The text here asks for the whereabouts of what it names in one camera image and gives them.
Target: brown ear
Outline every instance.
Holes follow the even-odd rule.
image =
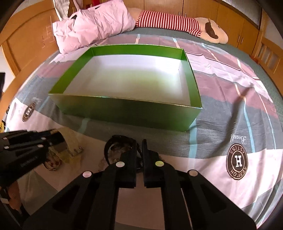
[[[218,39],[218,36],[215,34],[214,30],[211,27],[210,18],[208,19],[208,22],[205,24],[205,31],[208,33],[208,35],[214,39]]]

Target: brown round patch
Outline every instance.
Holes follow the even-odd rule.
[[[25,112],[23,113],[23,122],[26,122],[30,116],[33,114],[33,111],[35,110],[35,102],[31,103],[27,109],[25,110]]]
[[[226,168],[229,175],[240,180],[244,177],[248,169],[248,156],[244,147],[240,144],[233,144],[226,158]]]

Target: black strap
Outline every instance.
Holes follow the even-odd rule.
[[[106,160],[108,165],[110,165],[110,162],[109,162],[109,159],[108,159],[108,151],[109,151],[109,149],[111,148],[111,146],[114,143],[119,143],[121,145],[128,144],[129,146],[131,146],[131,148],[133,148],[134,143],[136,143],[137,151],[138,151],[138,153],[140,154],[140,156],[142,158],[142,152],[140,150],[140,146],[139,146],[139,144],[137,143],[137,141],[135,139],[130,138],[130,137],[126,137],[126,136],[122,136],[122,135],[113,135],[106,142],[105,147],[104,147],[104,157],[105,157],[105,160]]]

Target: red object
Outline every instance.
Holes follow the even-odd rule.
[[[97,6],[97,5],[99,5],[100,4],[100,2],[99,2],[99,0],[92,0],[92,6],[94,7],[94,6]]]
[[[194,18],[186,18],[173,14],[153,11],[142,11],[136,22],[136,27],[162,28],[185,31],[193,36],[200,37],[200,25]]]

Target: pink fabric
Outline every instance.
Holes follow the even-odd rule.
[[[79,10],[73,15],[75,14],[76,19],[52,24],[53,33],[62,54],[113,35],[131,31],[135,27],[135,21],[122,0],[112,0],[87,10]]]

